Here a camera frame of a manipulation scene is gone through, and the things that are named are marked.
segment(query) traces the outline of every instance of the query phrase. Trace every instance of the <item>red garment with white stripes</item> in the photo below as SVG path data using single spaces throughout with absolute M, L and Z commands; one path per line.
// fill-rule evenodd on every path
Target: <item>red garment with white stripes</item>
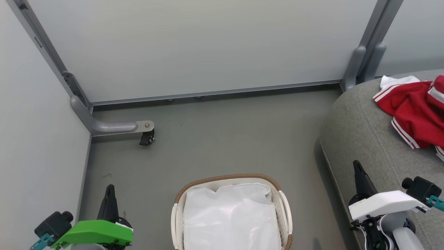
M 393 116 L 393 127 L 411 148 L 435 145 L 444 161 L 444 76 L 434 82 L 392 85 L 373 99 Z

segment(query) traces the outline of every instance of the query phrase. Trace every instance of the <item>gray fabric upholstery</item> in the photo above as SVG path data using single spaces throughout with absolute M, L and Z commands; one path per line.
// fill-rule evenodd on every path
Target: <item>gray fabric upholstery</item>
M 393 77 L 409 75 L 432 81 L 444 75 L 444 69 Z M 369 81 L 341 95 L 321 130 L 322 147 L 347 213 L 348 202 L 356 193 L 353 160 L 362 163 L 379 192 L 403 190 L 402 180 L 415 176 L 444 188 L 444 162 L 435 155 L 434 149 L 411 149 L 392 127 L 392 117 L 381 111 L 372 99 L 380 91 L 379 84 L 380 79 Z M 410 212 L 409 216 L 425 249 L 443 249 L 443 212 L 432 209 L 426 214 Z

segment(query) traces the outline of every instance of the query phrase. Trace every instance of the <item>white partition panel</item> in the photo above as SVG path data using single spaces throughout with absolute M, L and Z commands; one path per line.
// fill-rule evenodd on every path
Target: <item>white partition panel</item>
M 53 212 L 76 217 L 90 134 L 4 0 L 0 31 L 0 249 L 26 250 Z
M 443 13 L 443 0 L 404 0 L 383 40 L 377 76 L 444 68 Z
M 89 101 L 341 79 L 376 0 L 29 0 Z

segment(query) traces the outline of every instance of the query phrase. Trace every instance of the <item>basket handle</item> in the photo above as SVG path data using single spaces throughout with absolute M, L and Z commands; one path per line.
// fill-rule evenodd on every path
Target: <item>basket handle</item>
M 288 234 L 292 234 L 293 231 L 293 219 L 291 218 L 291 210 L 290 210 L 290 204 L 288 204 L 287 197 L 285 196 L 284 192 L 279 191 L 279 196 L 284 203 L 284 211 L 285 211 L 285 220 L 288 225 Z
M 177 243 L 177 234 L 176 234 L 176 215 L 177 215 L 177 203 L 174 204 L 173 210 L 171 211 L 171 238 L 173 239 L 174 249 L 179 249 Z

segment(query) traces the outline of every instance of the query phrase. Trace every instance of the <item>laundry basket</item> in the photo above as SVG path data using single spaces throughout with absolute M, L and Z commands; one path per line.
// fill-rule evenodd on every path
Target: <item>laundry basket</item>
M 185 250 L 183 244 L 183 208 L 186 202 L 186 194 L 196 188 L 208 188 L 216 191 L 219 187 L 239 185 L 247 183 L 259 183 L 271 188 L 271 201 L 276 209 L 277 225 L 283 250 L 289 250 L 293 239 L 293 223 L 290 206 L 285 194 L 272 178 L 262 174 L 232 174 L 194 181 L 183 187 L 176 197 L 171 212 L 171 236 L 176 250 Z

